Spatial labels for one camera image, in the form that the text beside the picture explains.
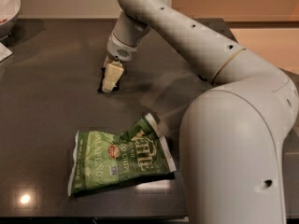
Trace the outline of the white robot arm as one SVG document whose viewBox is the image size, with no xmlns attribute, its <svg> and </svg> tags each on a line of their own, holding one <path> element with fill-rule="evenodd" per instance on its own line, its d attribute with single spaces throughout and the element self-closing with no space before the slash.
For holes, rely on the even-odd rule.
<svg viewBox="0 0 299 224">
<path fill-rule="evenodd" d="M 186 110 L 180 171 L 191 224 L 286 224 L 282 151 L 298 115 L 298 91 L 273 64 L 169 7 L 118 0 L 109 61 L 128 62 L 154 29 L 213 89 Z"/>
</svg>

